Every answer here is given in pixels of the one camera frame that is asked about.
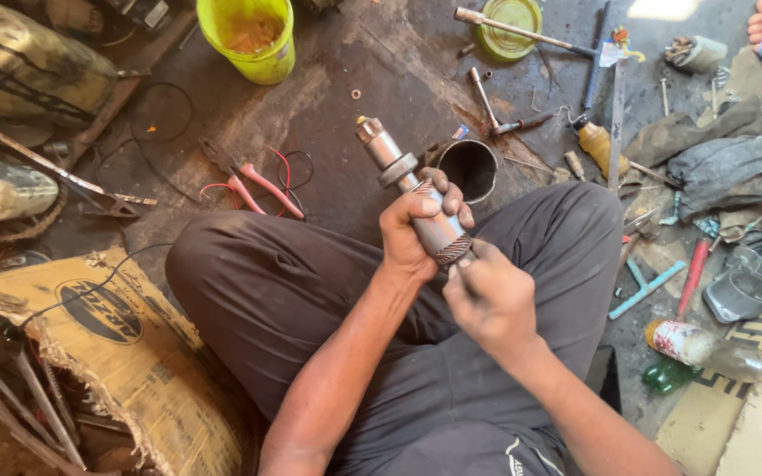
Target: red handle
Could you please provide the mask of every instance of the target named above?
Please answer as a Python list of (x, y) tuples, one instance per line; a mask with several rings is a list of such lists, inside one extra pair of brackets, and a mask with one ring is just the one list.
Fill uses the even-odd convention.
[(678, 312), (675, 314), (675, 320), (683, 322), (684, 311), (693, 291), (699, 286), (701, 274), (704, 271), (704, 262), (707, 261), (707, 253), (710, 250), (710, 244), (713, 243), (709, 238), (700, 238), (696, 241), (696, 249), (693, 251), (693, 261), (690, 262), (690, 269), (687, 271), (687, 280), (684, 281), (684, 288), (681, 290), (681, 301), (678, 302)]
[(269, 190), (273, 195), (275, 195), (276, 198), (279, 199), (279, 201), (284, 205), (285, 208), (290, 210), (290, 213), (293, 213), (296, 217), (300, 219), (305, 218), (305, 214), (302, 213), (302, 211), (296, 205), (294, 205), (289, 198), (287, 198), (286, 192), (279, 189), (277, 186), (273, 185), (273, 183), (270, 182), (269, 180), (263, 178), (263, 176), (260, 175), (257, 170), (255, 170), (254, 165), (245, 164), (239, 168), (239, 171), (242, 172), (243, 175), (245, 175), (246, 177), (258, 183), (263, 188)]
[(262, 208), (258, 206), (258, 204), (255, 202), (255, 199), (251, 197), (249, 190), (246, 189), (246, 186), (243, 185), (243, 182), (240, 181), (237, 175), (231, 174), (231, 176), (228, 178), (228, 185), (230, 185), (234, 190), (237, 190), (237, 193), (239, 193), (239, 195), (243, 198), (243, 201), (246, 202), (246, 205), (251, 208), (251, 211), (258, 212), (263, 215), (267, 214), (265, 211), (263, 211)]

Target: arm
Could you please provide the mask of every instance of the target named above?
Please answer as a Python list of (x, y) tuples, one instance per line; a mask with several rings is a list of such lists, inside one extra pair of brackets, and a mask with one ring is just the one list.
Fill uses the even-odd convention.
[[(462, 193), (436, 169), (426, 169), (447, 192), (443, 208), (461, 224), (474, 221)], [(419, 289), (437, 265), (419, 244), (411, 217), (428, 218), (437, 202), (418, 195), (399, 197), (382, 215), (385, 257), (369, 287), (343, 324), (313, 354), (287, 391), (263, 440), (259, 474), (321, 475), (357, 412), (366, 386)]]
[[(478, 260), (451, 269), (443, 289), (455, 320), (543, 405), (584, 474), (680, 474), (537, 335), (534, 279), (489, 243), (476, 240), (472, 250)], [(480, 299), (472, 300), (467, 288)]]

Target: yellow bucket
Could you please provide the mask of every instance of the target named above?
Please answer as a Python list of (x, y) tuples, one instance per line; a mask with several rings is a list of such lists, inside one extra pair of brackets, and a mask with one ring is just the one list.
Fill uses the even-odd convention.
[[(274, 85), (290, 75), (295, 65), (293, 6), (290, 0), (199, 0), (196, 11), (207, 41), (251, 82)], [(253, 53), (226, 45), (236, 38), (238, 20), (273, 18), (284, 29), (275, 42)]]

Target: orange bottle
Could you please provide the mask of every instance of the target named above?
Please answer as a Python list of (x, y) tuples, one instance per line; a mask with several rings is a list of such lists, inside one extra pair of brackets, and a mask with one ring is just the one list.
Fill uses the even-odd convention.
[[(610, 134), (607, 130), (590, 122), (586, 115), (581, 116), (572, 124), (578, 132), (578, 145), (591, 156), (601, 168), (602, 174), (607, 178), (607, 169), (610, 167)], [(628, 159), (619, 155), (619, 176), (628, 172), (630, 167)]]

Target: red-handled pliers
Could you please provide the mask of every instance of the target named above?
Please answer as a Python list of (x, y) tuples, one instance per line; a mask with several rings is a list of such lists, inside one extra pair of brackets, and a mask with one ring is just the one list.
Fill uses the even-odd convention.
[(272, 182), (263, 178), (263, 176), (260, 175), (257, 170), (255, 170), (255, 166), (253, 164), (246, 163), (242, 166), (238, 165), (237, 161), (233, 157), (229, 156), (225, 149), (217, 146), (215, 143), (213, 143), (213, 141), (207, 139), (206, 137), (199, 137), (199, 144), (202, 146), (202, 150), (205, 151), (206, 157), (209, 158), (214, 164), (217, 164), (219, 168), (223, 170), (223, 172), (228, 174), (228, 186), (239, 193), (239, 195), (243, 198), (243, 201), (246, 202), (246, 205), (248, 205), (252, 211), (262, 213), (264, 215), (267, 214), (265, 211), (263, 211), (262, 208), (259, 207), (259, 205), (255, 202), (255, 199), (249, 193), (249, 190), (246, 189), (246, 186), (243, 185), (243, 182), (237, 176), (237, 171), (248, 177), (251, 181), (269, 190), (269, 192), (275, 195), (275, 197), (278, 198), (284, 207), (290, 210), (290, 212), (293, 213), (296, 217), (299, 219), (305, 218), (305, 214), (302, 213), (302, 211), (296, 205), (294, 205), (292, 201), (290, 201), (290, 199), (287, 197), (287, 194), (275, 186)]

